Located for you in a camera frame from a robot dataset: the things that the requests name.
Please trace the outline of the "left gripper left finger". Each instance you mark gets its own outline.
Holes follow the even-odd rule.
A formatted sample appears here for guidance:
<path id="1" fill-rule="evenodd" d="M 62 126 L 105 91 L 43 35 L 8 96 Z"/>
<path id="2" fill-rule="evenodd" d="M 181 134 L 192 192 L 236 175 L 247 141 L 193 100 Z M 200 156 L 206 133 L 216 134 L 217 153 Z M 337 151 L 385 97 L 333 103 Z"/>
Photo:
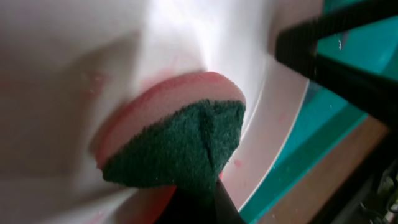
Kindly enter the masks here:
<path id="1" fill-rule="evenodd" d="M 155 224 L 206 224 L 215 220 L 214 191 L 177 187 Z"/>

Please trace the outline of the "orange and green sponge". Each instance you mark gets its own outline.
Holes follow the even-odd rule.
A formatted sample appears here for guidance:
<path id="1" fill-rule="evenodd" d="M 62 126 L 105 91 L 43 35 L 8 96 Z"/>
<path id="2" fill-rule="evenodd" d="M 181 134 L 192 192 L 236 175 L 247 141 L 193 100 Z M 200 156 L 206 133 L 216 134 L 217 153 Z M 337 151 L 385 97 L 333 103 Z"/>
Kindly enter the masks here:
<path id="1" fill-rule="evenodd" d="M 239 146 L 246 100 L 219 73 L 164 80 L 128 103 L 95 151 L 103 179 L 128 187 L 212 192 Z"/>

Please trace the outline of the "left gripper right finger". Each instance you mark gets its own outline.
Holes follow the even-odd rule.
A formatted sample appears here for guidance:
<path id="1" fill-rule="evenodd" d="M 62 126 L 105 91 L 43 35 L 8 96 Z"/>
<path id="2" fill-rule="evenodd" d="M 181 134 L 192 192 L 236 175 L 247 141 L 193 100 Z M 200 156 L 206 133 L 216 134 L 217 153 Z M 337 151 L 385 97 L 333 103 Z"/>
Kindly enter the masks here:
<path id="1" fill-rule="evenodd" d="M 218 179 L 216 182 L 215 211 L 217 224 L 245 224 L 221 179 Z"/>

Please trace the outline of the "white plate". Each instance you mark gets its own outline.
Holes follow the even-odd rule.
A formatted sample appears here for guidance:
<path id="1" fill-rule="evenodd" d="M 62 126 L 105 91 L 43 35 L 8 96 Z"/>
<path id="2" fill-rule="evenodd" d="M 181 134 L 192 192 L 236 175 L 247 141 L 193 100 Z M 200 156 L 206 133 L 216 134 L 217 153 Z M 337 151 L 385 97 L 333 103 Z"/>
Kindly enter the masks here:
<path id="1" fill-rule="evenodd" d="M 156 83 L 212 71 L 246 97 L 222 181 L 242 210 L 271 171 L 309 81 L 274 57 L 322 1 L 2 1 L 1 222 L 117 223 L 152 191 L 103 180 L 103 129 Z"/>

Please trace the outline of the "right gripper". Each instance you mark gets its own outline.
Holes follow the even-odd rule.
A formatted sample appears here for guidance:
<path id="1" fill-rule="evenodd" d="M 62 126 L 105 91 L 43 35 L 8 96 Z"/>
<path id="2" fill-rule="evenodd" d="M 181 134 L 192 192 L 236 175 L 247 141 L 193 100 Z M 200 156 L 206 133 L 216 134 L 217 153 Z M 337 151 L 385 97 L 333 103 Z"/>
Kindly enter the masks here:
<path id="1" fill-rule="evenodd" d="M 397 0 L 363 1 L 288 27 L 276 40 L 275 58 L 307 78 L 397 129 L 397 81 L 358 70 L 324 56 L 310 47 L 318 40 L 397 15 Z"/>

